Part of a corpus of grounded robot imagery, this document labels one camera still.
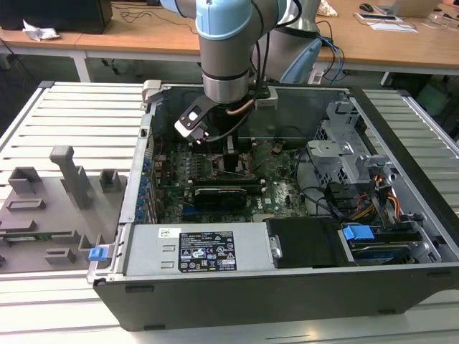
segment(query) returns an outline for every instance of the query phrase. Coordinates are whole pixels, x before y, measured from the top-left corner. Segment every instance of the open computer chassis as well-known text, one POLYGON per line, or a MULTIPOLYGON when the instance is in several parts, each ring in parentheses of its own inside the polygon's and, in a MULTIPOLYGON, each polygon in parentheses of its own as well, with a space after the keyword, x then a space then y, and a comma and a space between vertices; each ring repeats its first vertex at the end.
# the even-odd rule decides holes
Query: open computer chassis
POLYGON ((231 173, 218 146, 168 134, 200 86, 146 90, 118 235, 88 275, 126 330, 397 314, 458 286, 459 219, 365 92, 270 90, 231 173), (311 94, 328 100, 301 108, 308 132, 257 133, 311 94))

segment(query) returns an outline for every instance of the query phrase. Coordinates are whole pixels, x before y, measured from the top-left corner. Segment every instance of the blue drive latch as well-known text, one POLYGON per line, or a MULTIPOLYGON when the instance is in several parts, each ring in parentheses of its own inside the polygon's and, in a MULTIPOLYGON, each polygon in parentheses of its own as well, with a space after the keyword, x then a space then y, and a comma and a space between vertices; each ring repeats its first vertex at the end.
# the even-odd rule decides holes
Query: blue drive latch
POLYGON ((343 229, 346 240, 373 240, 374 234, 370 226, 348 225, 343 229))

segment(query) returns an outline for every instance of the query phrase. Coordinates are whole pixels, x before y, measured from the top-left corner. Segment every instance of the blue plastic clip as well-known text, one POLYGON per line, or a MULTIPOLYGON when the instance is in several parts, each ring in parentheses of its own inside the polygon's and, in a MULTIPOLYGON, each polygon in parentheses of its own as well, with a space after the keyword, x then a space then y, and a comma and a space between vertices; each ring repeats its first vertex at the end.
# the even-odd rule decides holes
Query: blue plastic clip
POLYGON ((94 247, 89 251, 90 262, 107 262, 108 261, 108 248, 107 247, 94 247))
POLYGON ((343 229, 346 240, 373 240, 374 234, 370 226, 348 225, 343 229))

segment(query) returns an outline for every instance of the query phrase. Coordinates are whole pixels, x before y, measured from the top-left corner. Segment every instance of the wooden desk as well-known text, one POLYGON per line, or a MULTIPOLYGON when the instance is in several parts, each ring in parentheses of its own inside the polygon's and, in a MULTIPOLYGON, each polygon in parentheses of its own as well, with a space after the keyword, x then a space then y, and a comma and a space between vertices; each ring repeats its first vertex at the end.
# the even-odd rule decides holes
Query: wooden desk
MULTIPOLYGON (((424 19, 411 19, 419 33, 377 31, 358 23, 354 13, 360 11, 362 0, 330 0, 339 13, 328 20, 333 29, 335 44, 346 55, 345 69, 381 72, 408 72, 435 75, 459 75, 459 32, 432 29, 423 25, 424 19)), ((372 0, 372 5, 387 0, 372 0)), ((184 19, 165 9, 142 3, 115 2, 113 20, 104 34, 62 33, 60 39, 36 42, 22 32, 2 31, 0 35, 17 54, 68 56, 74 59, 80 80, 89 82, 85 59, 115 58, 134 60, 199 61, 199 40, 194 21, 184 19), (131 16, 122 18, 123 12, 131 16), (144 12, 136 19, 135 13, 144 12)), ((440 5, 455 17, 453 7, 440 5)), ((324 36, 329 36, 326 24, 319 24, 324 36)), ((0 53, 8 52, 0 45, 0 53)), ((315 69, 328 67, 331 52, 323 48, 315 69)))
MULTIPOLYGON (((372 6, 387 4, 387 0, 369 1, 372 6)), ((381 70, 391 72, 425 72, 448 74, 459 69, 459 32, 449 29, 432 29, 425 19, 408 19, 418 33, 378 31, 360 24, 354 13, 361 12, 361 0, 330 0, 339 17, 317 17, 327 20, 333 29, 335 44, 346 56, 345 69, 381 70)), ((449 15, 457 13, 451 6, 441 4, 449 15)), ((319 24, 322 35, 329 37, 325 23, 319 24)), ((329 49, 323 48, 319 62, 330 61, 329 49)))

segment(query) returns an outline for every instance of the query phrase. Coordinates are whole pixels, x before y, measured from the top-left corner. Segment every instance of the power supply label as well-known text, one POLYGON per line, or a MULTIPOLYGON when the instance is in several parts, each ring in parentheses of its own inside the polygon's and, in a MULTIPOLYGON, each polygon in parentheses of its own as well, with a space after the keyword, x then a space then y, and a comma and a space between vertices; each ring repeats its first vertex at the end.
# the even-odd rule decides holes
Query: power supply label
POLYGON ((235 271, 236 251, 232 231, 180 233, 180 272, 235 271))

